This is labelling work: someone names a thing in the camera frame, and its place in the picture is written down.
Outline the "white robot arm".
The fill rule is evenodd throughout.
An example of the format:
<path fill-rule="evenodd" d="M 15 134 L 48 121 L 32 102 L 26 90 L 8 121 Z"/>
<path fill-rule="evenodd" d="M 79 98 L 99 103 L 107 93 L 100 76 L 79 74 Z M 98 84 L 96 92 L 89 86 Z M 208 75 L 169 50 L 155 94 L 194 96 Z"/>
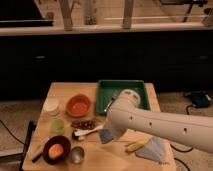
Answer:
<path fill-rule="evenodd" d="M 153 112 L 140 102 L 137 92 L 125 89 L 108 108 L 105 128 L 114 139 L 131 129 L 213 153 L 213 117 Z"/>

